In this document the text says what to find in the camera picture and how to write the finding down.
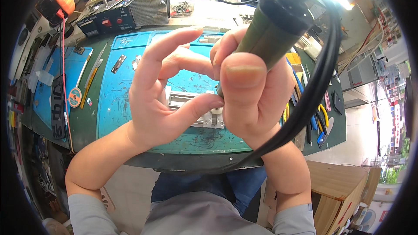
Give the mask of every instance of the gray shirt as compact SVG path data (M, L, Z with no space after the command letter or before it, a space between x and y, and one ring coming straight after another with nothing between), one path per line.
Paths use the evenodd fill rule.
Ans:
M119 231L97 198L68 197L75 235L115 235ZM244 220L225 198L205 191L190 192L153 203L142 235L315 235L312 205L294 206L276 214L272 231Z

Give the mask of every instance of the hand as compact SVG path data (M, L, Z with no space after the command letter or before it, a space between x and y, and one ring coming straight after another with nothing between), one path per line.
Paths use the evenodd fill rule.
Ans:
M212 48L214 78L220 79L225 106L223 120L252 149L268 141L294 88L285 57L267 73L264 61L250 53L233 53L247 28L228 31Z
M199 117L213 108L223 107L221 97L204 93L173 111L159 98L167 79L186 69L213 77L210 60L188 49L203 28L188 27L174 30L144 51L129 90L132 121L128 138L146 151L177 138Z

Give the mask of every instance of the red switch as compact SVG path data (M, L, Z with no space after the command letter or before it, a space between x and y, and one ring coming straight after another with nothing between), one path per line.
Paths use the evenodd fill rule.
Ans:
M104 25L106 27L111 27L112 26L112 23L110 23L110 21L108 19L106 19L106 20L103 20L102 21L102 25Z

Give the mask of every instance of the wooden cabinet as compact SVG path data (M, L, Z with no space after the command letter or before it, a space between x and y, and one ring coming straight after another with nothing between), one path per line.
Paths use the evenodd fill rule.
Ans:
M316 234L338 234L360 202L368 171L357 166L316 161L307 161L307 164L311 172Z

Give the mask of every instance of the plastic bottle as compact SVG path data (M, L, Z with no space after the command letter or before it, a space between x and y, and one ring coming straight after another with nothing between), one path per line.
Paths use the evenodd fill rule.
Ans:
M54 81L54 77L46 72L45 70L41 70L41 71L36 71L35 74L38 76L38 80L41 83L44 83L47 86L51 86L52 85L52 81Z

